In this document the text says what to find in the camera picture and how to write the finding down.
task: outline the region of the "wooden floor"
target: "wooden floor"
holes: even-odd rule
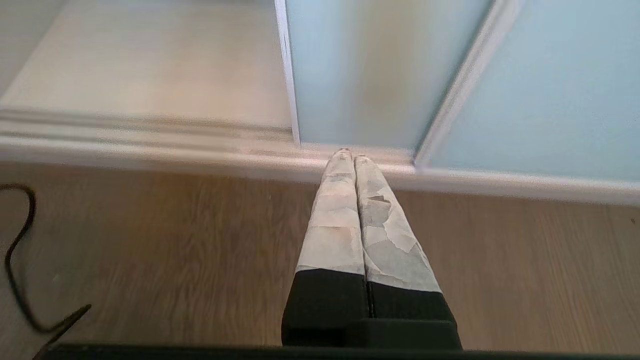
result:
[[[46,323],[90,302],[63,337],[277,345],[316,186],[0,163],[38,194],[14,267]],[[465,348],[640,353],[640,209],[398,193]],[[25,216],[0,194],[0,251]],[[33,334],[0,281],[0,352]]]

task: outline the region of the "baseboard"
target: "baseboard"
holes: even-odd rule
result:
[[[273,129],[0,111],[0,161],[318,183],[337,148],[298,147],[291,133]],[[370,156],[399,190],[640,205],[640,183],[437,168],[417,172],[410,151],[351,148]]]

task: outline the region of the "white wall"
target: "white wall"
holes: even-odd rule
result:
[[[415,148],[487,7],[288,1],[301,141]]]
[[[67,0],[0,0],[0,95]]]
[[[640,1],[530,0],[432,165],[640,181]]]

